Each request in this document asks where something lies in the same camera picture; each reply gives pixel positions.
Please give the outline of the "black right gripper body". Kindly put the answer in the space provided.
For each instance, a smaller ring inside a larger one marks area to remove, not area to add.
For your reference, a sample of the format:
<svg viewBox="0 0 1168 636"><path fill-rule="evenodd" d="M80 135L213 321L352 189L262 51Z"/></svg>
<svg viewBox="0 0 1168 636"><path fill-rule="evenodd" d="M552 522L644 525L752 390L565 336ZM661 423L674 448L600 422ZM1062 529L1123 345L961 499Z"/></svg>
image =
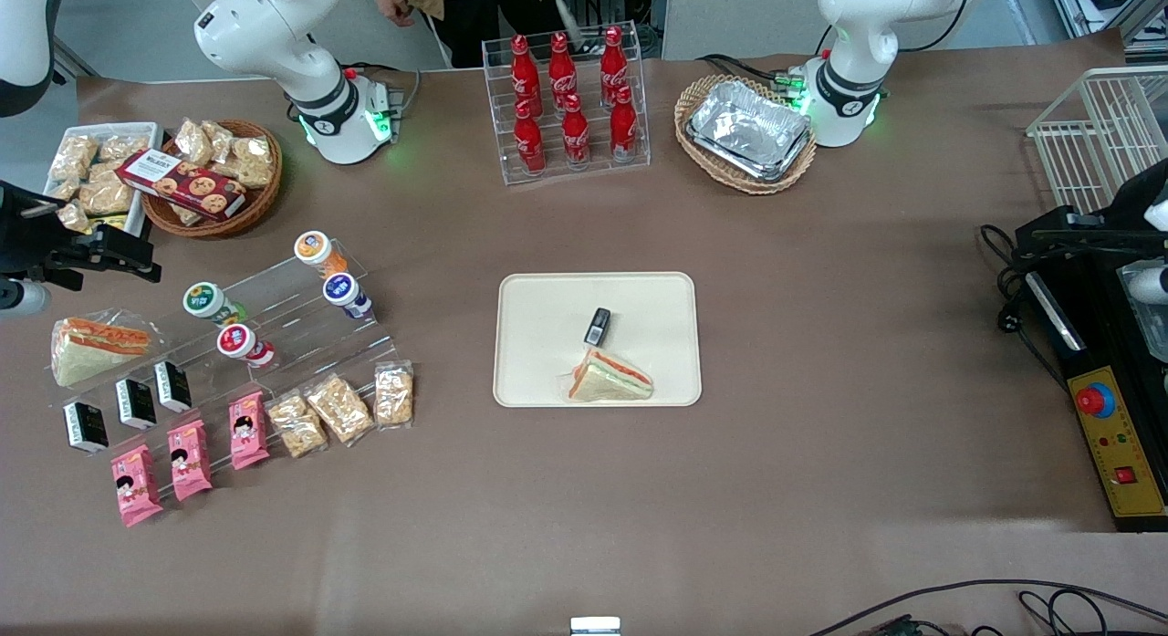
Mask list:
<svg viewBox="0 0 1168 636"><path fill-rule="evenodd" d="M46 261L63 244L58 200L29 193L9 182L1 183L1 271L4 275L41 284L62 281L46 268Z"/></svg>

